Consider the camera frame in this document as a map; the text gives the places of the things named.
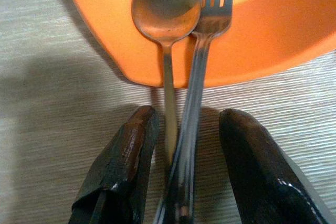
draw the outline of woven surface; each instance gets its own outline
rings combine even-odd
[[[95,157],[139,105],[161,115],[145,223],[163,189],[163,90],[127,81],[72,0],[0,1],[0,222],[66,223]],[[186,91],[177,91],[181,119]],[[251,113],[336,216],[336,52],[259,80],[204,91],[196,222],[240,223],[218,112]]]

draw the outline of fork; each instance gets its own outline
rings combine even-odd
[[[192,34],[197,38],[179,141],[155,224],[193,223],[194,171],[199,114],[211,41],[231,24],[233,0],[205,0]]]

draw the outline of orange plate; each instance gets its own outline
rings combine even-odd
[[[132,0],[74,0],[92,33],[131,81],[162,85],[157,44],[133,24]],[[187,86],[194,39],[173,46],[174,82]],[[235,0],[232,26],[209,50],[206,87],[285,70],[336,48],[336,0]]]

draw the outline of cutlery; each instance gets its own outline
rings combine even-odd
[[[138,30],[161,45],[165,102],[165,153],[170,166],[176,147],[177,118],[172,70],[172,45],[191,33],[201,10],[200,0],[133,0],[132,17]]]
[[[154,223],[193,223],[194,170],[199,112],[211,41],[231,24],[233,0],[205,0],[192,34],[197,38],[179,141]]]

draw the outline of metal spoon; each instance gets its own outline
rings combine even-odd
[[[200,10],[200,0],[133,0],[132,2],[132,17],[138,30],[162,46],[167,165],[172,164],[177,138],[172,45],[194,29]]]

